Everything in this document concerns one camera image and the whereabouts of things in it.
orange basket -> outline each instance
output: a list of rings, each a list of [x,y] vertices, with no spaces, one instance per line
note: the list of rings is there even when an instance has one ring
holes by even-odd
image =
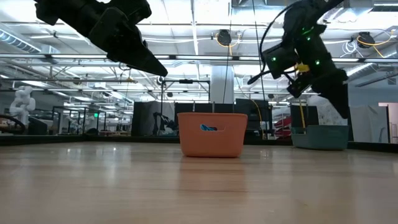
[[[227,113],[179,113],[181,150],[191,157],[238,157],[248,116]],[[205,125],[216,131],[204,131]]]

table surface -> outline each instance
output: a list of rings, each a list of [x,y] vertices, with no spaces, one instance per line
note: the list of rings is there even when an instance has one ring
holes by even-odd
[[[1,223],[397,223],[398,156],[245,146],[238,159],[178,144],[0,147]]]

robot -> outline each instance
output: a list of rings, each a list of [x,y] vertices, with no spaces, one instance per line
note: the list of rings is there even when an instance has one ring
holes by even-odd
[[[15,92],[15,99],[10,106],[10,115],[16,117],[24,125],[28,125],[29,112],[35,110],[36,101],[30,97],[33,88],[20,86]]]

teal bin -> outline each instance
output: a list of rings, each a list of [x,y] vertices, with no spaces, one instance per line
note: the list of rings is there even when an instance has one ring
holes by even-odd
[[[303,128],[292,128],[292,141],[295,147],[318,150],[344,150],[348,145],[348,126],[309,125],[304,134]]]

plastic bin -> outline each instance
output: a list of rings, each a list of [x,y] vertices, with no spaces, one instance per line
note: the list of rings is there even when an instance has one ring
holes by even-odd
[[[348,126],[309,125],[307,133],[303,128],[292,128],[295,147],[318,150],[344,150],[348,145]]]
[[[248,124],[245,114],[179,113],[181,150],[191,157],[238,157]],[[204,131],[201,125],[216,128]]]

